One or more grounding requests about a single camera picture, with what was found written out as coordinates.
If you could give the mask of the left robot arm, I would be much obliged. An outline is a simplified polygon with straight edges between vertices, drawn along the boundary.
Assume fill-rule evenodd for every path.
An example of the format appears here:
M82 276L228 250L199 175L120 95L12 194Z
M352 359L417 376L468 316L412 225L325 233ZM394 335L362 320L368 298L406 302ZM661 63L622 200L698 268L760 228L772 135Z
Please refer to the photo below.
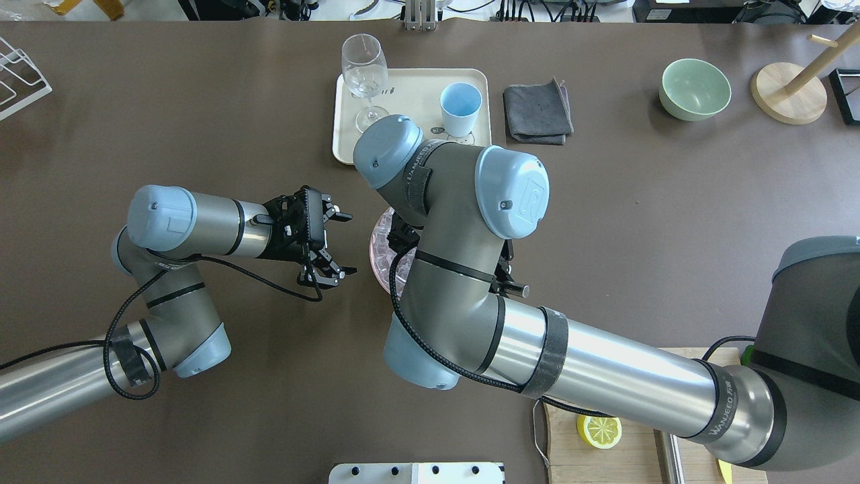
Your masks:
M137 288L103 335L2 365L2 442L108 395L150 398L169 372L188 378L225 361L232 346L200 261L322 300L323 289L355 272L327 249L326 224L351 218L308 185L262 204L144 185L111 248Z

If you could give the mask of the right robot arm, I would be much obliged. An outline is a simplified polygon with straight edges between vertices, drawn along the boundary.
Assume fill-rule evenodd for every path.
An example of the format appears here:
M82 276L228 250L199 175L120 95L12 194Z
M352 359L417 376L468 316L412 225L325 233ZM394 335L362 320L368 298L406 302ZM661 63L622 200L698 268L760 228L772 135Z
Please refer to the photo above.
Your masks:
M703 445L761 471L803 471L858 451L858 238L784 251L749 362L718 366L653 348L490 290L504 242L546 214L537 157L425 140L393 114L353 151L372 189L421 231L387 364L448 389L458 374L562 399Z

